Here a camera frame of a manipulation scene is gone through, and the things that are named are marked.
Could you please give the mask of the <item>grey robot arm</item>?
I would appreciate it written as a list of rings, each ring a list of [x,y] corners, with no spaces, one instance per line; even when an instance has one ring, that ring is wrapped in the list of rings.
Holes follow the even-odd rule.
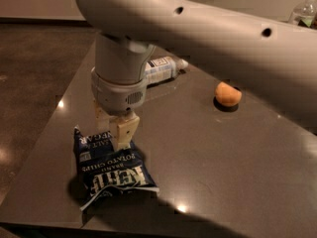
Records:
[[[75,1],[100,32],[92,89],[106,112],[144,102],[144,62],[160,47],[317,133],[315,31],[188,0]]]

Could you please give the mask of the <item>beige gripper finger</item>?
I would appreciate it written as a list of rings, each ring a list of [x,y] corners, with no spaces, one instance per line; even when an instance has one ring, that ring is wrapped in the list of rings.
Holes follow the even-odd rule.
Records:
[[[109,122],[109,129],[112,135],[112,146],[115,151],[130,148],[130,143],[138,129],[140,117],[129,111],[125,115],[114,117]]]
[[[109,130],[110,116],[100,107],[97,101],[94,101],[96,126],[99,132]]]

